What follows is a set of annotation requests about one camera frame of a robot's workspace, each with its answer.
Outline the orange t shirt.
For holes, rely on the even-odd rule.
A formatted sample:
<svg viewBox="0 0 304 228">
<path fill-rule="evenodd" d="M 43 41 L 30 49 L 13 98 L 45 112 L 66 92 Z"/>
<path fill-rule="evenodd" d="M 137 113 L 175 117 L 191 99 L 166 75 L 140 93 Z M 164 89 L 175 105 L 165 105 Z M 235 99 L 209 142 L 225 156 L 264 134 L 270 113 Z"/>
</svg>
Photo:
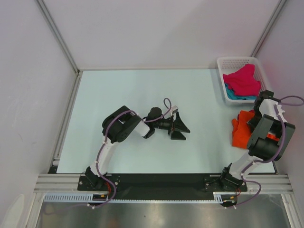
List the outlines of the orange t shirt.
<svg viewBox="0 0 304 228">
<path fill-rule="evenodd" d="M 246 149 L 251 136 L 248 121 L 254 117 L 254 111 L 240 111 L 237 118 L 231 120 L 232 123 L 232 146 Z"/>
</svg>

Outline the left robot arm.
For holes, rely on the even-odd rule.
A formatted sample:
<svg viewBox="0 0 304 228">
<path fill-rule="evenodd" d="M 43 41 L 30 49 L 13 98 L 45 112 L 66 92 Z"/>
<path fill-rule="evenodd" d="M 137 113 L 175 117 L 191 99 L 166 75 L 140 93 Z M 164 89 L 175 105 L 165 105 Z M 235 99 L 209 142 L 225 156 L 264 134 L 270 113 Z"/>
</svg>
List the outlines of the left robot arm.
<svg viewBox="0 0 304 228">
<path fill-rule="evenodd" d="M 94 190 L 104 186 L 114 149 L 134 131 L 148 139 L 160 129 L 167 131 L 172 140 L 186 140 L 183 134 L 190 133 L 190 129 L 181 120 L 178 108 L 168 108 L 167 112 L 170 117 L 165 118 L 160 108 L 153 107 L 145 118 L 141 118 L 124 105 L 109 115 L 102 123 L 103 142 L 96 160 L 85 171 L 89 186 Z"/>
</svg>

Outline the white plastic basket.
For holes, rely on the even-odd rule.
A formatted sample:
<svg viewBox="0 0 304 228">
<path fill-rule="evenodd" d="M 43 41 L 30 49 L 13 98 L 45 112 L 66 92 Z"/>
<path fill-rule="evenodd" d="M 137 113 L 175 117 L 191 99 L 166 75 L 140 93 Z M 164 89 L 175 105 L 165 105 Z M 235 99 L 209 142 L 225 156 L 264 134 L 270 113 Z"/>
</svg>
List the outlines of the white plastic basket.
<svg viewBox="0 0 304 228">
<path fill-rule="evenodd" d="M 252 104 L 260 92 L 272 89 L 255 57 L 219 57 L 217 65 L 227 105 Z"/>
</svg>

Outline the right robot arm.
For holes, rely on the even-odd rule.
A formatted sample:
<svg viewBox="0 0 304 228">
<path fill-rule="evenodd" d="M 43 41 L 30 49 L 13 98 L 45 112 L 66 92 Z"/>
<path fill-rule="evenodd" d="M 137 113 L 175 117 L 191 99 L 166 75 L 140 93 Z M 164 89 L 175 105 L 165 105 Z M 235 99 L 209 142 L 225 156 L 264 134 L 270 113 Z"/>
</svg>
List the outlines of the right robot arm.
<svg viewBox="0 0 304 228">
<path fill-rule="evenodd" d="M 260 92 L 254 102 L 254 116 L 248 121 L 251 130 L 248 152 L 223 169 L 219 185 L 224 191 L 238 190 L 256 167 L 278 161 L 283 156 L 295 125 L 284 118 L 282 105 L 282 100 L 275 98 L 274 92 Z"/>
</svg>

